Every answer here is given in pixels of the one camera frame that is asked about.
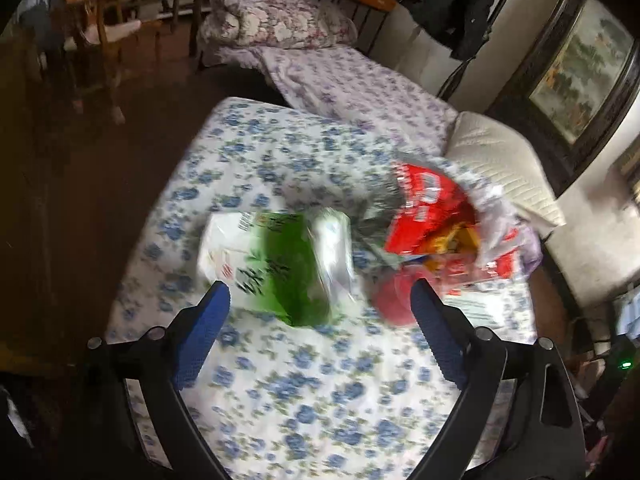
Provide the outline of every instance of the black device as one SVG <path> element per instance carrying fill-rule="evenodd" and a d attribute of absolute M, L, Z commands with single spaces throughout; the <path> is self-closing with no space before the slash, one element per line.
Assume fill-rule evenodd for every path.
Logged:
<path fill-rule="evenodd" d="M 584 478 L 580 416 L 561 357 L 547 338 L 531 345 L 473 328 L 426 280 L 412 311 L 444 376 L 461 389 L 444 427 L 410 480 Z M 216 282 L 200 304 L 138 341 L 89 341 L 77 411 L 65 428 L 65 476 L 78 479 L 230 480 L 191 420 L 178 390 L 192 384 L 229 311 Z M 172 470 L 148 459 L 132 418 L 125 378 L 137 379 Z M 508 423 L 494 457 L 466 470 L 503 379 L 515 379 Z"/>

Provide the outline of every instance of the floral pillow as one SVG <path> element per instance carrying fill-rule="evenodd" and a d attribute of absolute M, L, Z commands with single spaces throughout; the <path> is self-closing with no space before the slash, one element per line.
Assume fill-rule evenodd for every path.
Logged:
<path fill-rule="evenodd" d="M 308 0 L 210 0 L 200 36 L 227 46 L 321 48 L 353 44 L 353 22 L 330 3 Z"/>

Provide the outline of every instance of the metal screw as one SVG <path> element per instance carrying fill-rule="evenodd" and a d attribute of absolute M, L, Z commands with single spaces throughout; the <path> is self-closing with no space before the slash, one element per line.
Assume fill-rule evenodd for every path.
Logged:
<path fill-rule="evenodd" d="M 551 350 L 554 347 L 554 342 L 548 337 L 541 337 L 538 339 L 538 344 L 545 350 Z"/>
<path fill-rule="evenodd" d="M 491 338 L 494 336 L 494 333 L 491 329 L 485 326 L 479 326 L 476 328 L 476 337 L 482 341 L 491 341 Z"/>
<path fill-rule="evenodd" d="M 164 337 L 166 330 L 161 326 L 155 326 L 146 333 L 146 336 L 151 339 L 151 341 L 158 341 Z"/>
<path fill-rule="evenodd" d="M 101 344 L 102 344 L 102 339 L 96 336 L 96 337 L 92 337 L 91 339 L 89 339 L 89 341 L 86 342 L 86 347 L 89 350 L 95 350 Z"/>

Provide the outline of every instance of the pink round object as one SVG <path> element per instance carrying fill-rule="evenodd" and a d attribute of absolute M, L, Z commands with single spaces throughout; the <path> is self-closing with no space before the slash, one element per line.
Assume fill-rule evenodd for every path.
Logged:
<path fill-rule="evenodd" d="M 415 323 L 411 312 L 411 288 L 421 278 L 439 293 L 436 277 L 423 265 L 404 266 L 379 282 L 374 303 L 389 323 L 396 326 Z"/>

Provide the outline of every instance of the blue gripper pad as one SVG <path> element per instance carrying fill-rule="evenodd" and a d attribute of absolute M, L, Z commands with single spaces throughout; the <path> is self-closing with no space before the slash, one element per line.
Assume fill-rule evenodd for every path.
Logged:
<path fill-rule="evenodd" d="M 195 384 L 202 364 L 229 314 L 230 304 L 228 287 L 221 282 L 216 282 L 211 285 L 198 306 L 193 307 L 197 318 L 193 322 L 191 331 L 177 349 L 173 378 L 176 390 L 180 391 Z"/>
<path fill-rule="evenodd" d="M 412 286 L 411 311 L 429 343 L 442 375 L 462 391 L 467 380 L 463 351 L 442 316 L 440 298 L 426 280 L 418 280 Z"/>

